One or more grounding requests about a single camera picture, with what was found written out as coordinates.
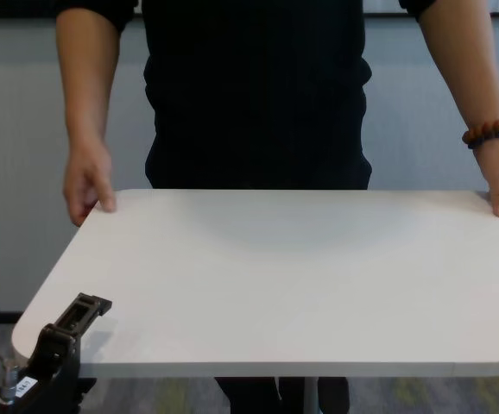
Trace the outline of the person's right hand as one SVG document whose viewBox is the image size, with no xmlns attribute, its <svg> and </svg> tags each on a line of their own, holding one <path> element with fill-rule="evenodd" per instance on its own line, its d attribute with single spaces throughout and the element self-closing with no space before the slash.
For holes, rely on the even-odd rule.
<svg viewBox="0 0 499 414">
<path fill-rule="evenodd" d="M 71 222 L 80 227 L 96 204 L 104 212 L 117 208 L 111 184 L 111 157 L 99 139 L 73 141 L 67 158 L 63 194 Z"/>
</svg>

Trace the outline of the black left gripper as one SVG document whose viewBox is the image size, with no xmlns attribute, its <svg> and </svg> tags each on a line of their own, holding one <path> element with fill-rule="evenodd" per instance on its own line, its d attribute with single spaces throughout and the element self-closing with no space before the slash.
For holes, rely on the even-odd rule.
<svg viewBox="0 0 499 414">
<path fill-rule="evenodd" d="M 54 324 L 39 334 L 25 367 L 2 359 L 0 413 L 78 413 L 95 379 L 81 379 L 82 335 L 112 306 L 108 299 L 80 293 Z"/>
</svg>

